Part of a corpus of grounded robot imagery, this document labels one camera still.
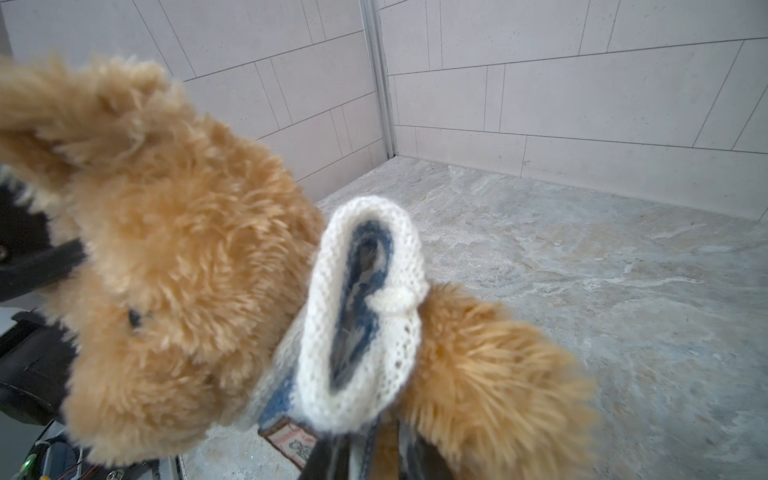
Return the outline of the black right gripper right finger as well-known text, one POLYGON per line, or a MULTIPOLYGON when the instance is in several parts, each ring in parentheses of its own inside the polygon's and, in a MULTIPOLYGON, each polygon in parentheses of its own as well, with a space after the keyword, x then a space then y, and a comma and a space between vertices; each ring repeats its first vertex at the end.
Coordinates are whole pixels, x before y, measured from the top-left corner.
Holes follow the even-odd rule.
POLYGON ((399 480, 454 479, 437 448, 426 441, 412 425, 400 422, 397 435, 399 480))

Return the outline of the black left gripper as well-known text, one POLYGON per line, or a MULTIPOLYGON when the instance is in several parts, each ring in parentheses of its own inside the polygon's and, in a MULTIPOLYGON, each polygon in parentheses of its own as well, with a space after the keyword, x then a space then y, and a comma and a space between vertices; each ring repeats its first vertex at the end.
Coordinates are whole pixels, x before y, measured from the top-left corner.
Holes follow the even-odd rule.
POLYGON ((22 207, 20 188, 1 185, 1 301, 6 302, 53 284, 69 275, 86 254, 70 240, 53 246, 47 217, 22 207))

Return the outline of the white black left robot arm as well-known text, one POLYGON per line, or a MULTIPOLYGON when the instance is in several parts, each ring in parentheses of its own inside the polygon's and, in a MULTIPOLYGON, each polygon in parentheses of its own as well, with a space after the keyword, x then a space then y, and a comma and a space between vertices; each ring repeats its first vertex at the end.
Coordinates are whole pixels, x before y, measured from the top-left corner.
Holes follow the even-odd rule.
POLYGON ((22 423, 61 418, 75 351, 64 331, 46 323, 37 292, 84 259, 82 246, 51 245, 47 219, 17 204, 18 187, 1 187, 1 305, 17 308, 1 327, 1 412, 22 423))

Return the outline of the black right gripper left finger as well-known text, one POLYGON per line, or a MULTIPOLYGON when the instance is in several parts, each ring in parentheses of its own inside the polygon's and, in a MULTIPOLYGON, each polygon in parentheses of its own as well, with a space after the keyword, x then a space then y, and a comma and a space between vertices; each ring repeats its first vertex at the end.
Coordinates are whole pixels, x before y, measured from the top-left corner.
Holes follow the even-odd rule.
POLYGON ((321 438, 300 473, 299 480, 348 480, 350 438, 328 436, 321 438))

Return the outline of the brown plush teddy bear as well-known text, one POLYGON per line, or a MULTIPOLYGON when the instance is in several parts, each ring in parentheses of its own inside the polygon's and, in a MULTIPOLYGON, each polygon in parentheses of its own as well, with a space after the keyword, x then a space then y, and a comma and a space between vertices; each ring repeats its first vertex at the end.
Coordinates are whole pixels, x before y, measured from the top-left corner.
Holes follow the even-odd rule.
MULTIPOLYGON (((1 165, 54 246, 84 247, 40 293, 77 352, 63 413, 91 460, 176 455, 242 425, 330 221, 281 159, 157 63, 53 58, 1 64, 1 165)), ((596 419, 582 363, 501 304, 427 281, 416 365, 367 479, 398 479, 400 422, 454 479, 582 478, 596 419)))

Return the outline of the blue white striped knit sweater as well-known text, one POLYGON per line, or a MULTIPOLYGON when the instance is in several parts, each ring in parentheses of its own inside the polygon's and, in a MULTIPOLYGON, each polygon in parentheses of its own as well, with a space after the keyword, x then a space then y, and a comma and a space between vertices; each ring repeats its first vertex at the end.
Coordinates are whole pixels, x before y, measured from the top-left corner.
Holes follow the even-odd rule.
POLYGON ((340 206, 322 235, 308 297, 259 380, 241 422, 293 462, 350 438, 349 479, 371 475, 387 409, 406 386, 429 284, 418 230, 380 196, 340 206))

